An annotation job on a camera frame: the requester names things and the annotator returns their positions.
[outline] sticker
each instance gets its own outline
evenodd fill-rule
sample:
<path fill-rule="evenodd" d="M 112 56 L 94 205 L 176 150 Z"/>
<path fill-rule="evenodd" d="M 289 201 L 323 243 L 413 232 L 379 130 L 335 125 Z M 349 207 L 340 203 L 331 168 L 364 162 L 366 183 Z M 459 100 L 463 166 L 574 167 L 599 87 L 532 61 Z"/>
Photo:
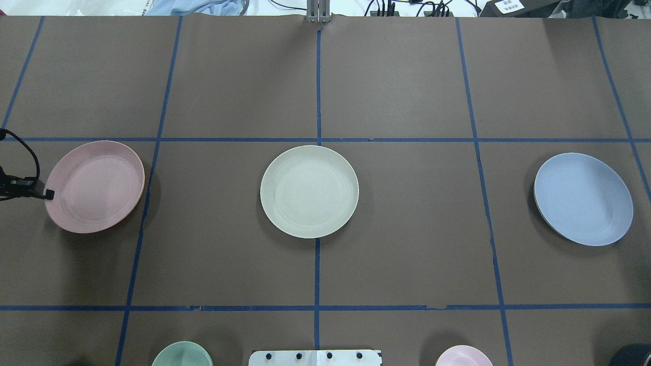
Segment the sticker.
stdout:
<path fill-rule="evenodd" d="M 524 9 L 525 7 L 520 3 L 520 0 L 502 0 L 495 3 L 495 6 L 502 14 L 508 14 Z"/>

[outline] dish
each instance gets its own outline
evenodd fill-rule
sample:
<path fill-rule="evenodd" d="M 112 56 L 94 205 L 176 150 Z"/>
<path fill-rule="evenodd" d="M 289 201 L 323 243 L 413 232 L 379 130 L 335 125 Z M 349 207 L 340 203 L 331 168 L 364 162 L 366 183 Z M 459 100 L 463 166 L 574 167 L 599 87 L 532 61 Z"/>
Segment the dish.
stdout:
<path fill-rule="evenodd" d="M 353 167 L 329 148 L 305 145 L 278 155 L 264 172 L 260 201 L 269 220 L 298 238 L 320 238 L 352 217 L 359 199 Z"/>
<path fill-rule="evenodd" d="M 46 189 L 55 192 L 45 207 L 62 229 L 97 232 L 122 221 L 145 188 L 138 155 L 116 141 L 94 141 L 69 152 L 52 170 Z"/>
<path fill-rule="evenodd" d="M 165 347 L 152 366 L 212 366 L 212 359 L 197 343 L 181 341 Z"/>
<path fill-rule="evenodd" d="M 546 161 L 534 181 L 536 205 L 549 226 L 586 246 L 621 239 L 633 221 L 624 181 L 601 160 L 568 152 Z"/>
<path fill-rule="evenodd" d="M 460 345 L 446 349 L 436 360 L 436 366 L 493 366 L 493 363 L 475 347 Z"/>

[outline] light blue fabric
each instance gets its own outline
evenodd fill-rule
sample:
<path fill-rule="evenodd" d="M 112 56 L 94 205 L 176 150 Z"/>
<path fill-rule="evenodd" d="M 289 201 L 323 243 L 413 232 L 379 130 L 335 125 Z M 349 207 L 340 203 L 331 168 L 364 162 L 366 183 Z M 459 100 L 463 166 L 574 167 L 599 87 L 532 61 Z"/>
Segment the light blue fabric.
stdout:
<path fill-rule="evenodd" d="M 145 15 L 238 15 L 244 0 L 157 0 Z"/>

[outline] gray tabletop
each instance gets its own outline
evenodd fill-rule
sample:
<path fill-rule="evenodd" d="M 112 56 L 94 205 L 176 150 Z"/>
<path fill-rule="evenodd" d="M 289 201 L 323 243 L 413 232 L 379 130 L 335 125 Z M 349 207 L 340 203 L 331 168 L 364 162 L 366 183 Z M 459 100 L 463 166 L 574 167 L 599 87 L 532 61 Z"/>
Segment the gray tabletop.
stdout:
<path fill-rule="evenodd" d="M 112 139 L 148 177 L 123 222 L 58 228 L 0 204 L 0 363 L 147 365 L 175 341 L 216 365 L 253 350 L 373 348 L 433 365 L 607 365 L 651 343 L 651 22 L 346 18 L 0 18 L 2 127 L 42 176 Z M 298 145 L 340 152 L 348 224 L 293 238 L 260 179 Z M 623 239 L 565 240 L 533 201 L 561 152 L 610 165 Z M 7 173 L 29 176 L 15 141 Z"/>

